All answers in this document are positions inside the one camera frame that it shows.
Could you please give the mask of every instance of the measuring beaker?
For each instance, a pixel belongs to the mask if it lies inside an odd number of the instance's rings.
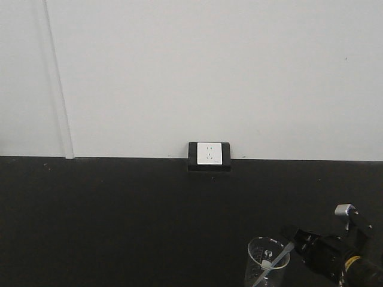
[[[290,253],[282,257],[274,267],[271,267],[271,263],[284,249],[283,244],[268,237],[256,237],[249,242],[247,249],[245,287],[252,287],[265,270],[269,271],[268,274],[256,286],[279,287],[283,280],[285,267],[290,261]]]

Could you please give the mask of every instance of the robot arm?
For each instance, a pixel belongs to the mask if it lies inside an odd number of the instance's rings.
[[[363,258],[372,226],[351,204],[338,206],[335,214],[346,221],[344,238],[322,236],[293,225],[284,227],[281,234],[294,243],[296,252],[312,271],[340,286],[383,287],[383,269]]]

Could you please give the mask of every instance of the white wall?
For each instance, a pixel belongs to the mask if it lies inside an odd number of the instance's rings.
[[[19,97],[0,99],[3,154],[36,132],[57,140],[22,3],[1,12],[13,24],[1,94]],[[47,5],[77,157],[187,157],[188,141],[229,141],[234,158],[383,160],[382,1]]]
[[[0,1],[0,155],[64,156],[36,1]]]

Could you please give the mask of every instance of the white outlet faceplate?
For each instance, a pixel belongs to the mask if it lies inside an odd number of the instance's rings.
[[[197,164],[222,165],[222,144],[220,142],[198,142]]]

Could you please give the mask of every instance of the black countertop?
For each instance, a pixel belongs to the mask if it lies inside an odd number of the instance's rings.
[[[247,243],[296,224],[341,231],[337,204],[375,226],[383,252],[383,163],[0,157],[0,286],[242,287]],[[283,286],[333,286],[292,254]]]

